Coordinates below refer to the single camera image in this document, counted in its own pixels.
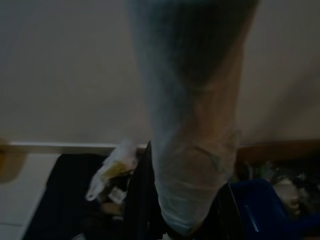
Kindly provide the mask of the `crumpled clear plastic wrapper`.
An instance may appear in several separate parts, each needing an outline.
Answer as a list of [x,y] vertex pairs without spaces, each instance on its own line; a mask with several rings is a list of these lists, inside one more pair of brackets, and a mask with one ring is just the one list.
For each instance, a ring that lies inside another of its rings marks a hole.
[[278,163],[271,182],[293,219],[320,214],[320,166]]

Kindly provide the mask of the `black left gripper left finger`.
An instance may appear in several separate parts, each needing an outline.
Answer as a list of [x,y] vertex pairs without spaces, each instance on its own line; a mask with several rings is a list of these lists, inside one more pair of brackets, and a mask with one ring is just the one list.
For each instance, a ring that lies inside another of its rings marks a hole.
[[161,240],[165,233],[155,187],[152,146],[149,142],[128,184],[125,202],[125,240]]

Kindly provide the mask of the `broom with white handle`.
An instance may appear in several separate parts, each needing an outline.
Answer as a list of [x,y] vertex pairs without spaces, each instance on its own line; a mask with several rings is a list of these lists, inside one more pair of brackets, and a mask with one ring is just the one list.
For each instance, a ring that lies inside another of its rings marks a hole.
[[231,177],[244,44],[259,0],[127,0],[162,240],[190,239]]

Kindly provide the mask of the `small white paper card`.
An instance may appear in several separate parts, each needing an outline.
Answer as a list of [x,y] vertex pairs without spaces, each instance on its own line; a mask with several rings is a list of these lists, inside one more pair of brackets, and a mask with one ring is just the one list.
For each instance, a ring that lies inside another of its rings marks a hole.
[[123,201],[125,200],[127,193],[115,186],[107,196],[115,204],[121,205],[123,203]]

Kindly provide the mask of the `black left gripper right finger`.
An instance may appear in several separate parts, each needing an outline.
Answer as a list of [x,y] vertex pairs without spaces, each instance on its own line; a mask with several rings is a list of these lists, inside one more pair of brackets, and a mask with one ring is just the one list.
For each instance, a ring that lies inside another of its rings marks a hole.
[[229,183],[218,191],[196,240],[245,240],[245,229]]

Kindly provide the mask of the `white plastic bag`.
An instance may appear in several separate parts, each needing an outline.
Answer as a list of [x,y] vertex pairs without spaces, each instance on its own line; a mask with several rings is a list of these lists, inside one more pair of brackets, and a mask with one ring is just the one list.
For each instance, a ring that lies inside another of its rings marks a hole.
[[89,202],[98,198],[111,179],[132,172],[137,164],[137,146],[131,141],[123,141],[103,161],[102,166],[91,178],[85,199]]

